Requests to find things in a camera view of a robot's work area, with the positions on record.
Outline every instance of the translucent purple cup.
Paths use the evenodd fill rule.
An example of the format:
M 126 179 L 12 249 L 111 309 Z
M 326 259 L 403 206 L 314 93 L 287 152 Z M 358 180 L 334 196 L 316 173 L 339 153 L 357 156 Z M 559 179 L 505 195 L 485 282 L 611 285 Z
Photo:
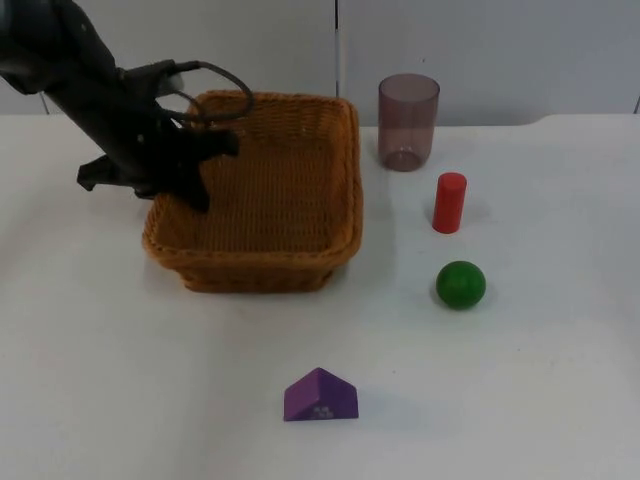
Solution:
M 440 85 L 413 73 L 380 82 L 378 155 L 385 168 L 412 172 L 422 167 L 433 144 Z

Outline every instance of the triangular prism block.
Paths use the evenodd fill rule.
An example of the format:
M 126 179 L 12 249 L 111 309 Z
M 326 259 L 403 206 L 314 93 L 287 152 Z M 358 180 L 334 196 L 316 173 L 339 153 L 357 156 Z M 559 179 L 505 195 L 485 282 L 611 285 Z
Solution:
M 358 418 L 358 392 L 322 368 L 316 368 L 284 392 L 285 422 L 345 418 Z

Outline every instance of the wicker basket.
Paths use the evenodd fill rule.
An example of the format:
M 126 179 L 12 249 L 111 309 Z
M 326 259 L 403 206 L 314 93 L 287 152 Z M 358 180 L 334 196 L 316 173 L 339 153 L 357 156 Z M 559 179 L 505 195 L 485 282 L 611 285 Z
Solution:
M 198 98 L 231 111 L 232 92 Z M 200 292 L 303 292 L 322 288 L 360 248 L 362 186 L 358 119 L 345 100 L 256 94 L 254 111 L 219 127 L 241 141 L 237 159 L 204 162 L 208 214 L 170 195 L 156 198 L 146 250 Z

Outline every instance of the gray wall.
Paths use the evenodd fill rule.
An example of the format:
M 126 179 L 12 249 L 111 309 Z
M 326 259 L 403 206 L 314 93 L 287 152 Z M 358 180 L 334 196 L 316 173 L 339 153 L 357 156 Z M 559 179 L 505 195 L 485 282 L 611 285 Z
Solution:
M 77 1 L 123 67 L 198 58 L 256 90 L 333 95 L 338 60 L 369 125 L 379 81 L 402 71 L 441 83 L 442 124 L 629 112 L 640 94 L 640 0 L 340 0 L 339 55 L 334 0 Z M 187 77 L 194 94 L 224 86 Z M 43 111 L 0 84 L 0 113 Z
M 75 1 L 119 66 L 167 58 L 207 60 L 255 90 L 335 94 L 333 0 Z M 185 80 L 186 91 L 193 94 L 235 88 L 209 72 Z M 22 97 L 2 83 L 0 113 L 42 111 L 37 97 Z M 163 103 L 186 107 L 179 99 Z
M 640 0 L 343 0 L 346 95 L 376 123 L 378 82 L 442 85 L 442 124 L 630 112 L 640 94 Z

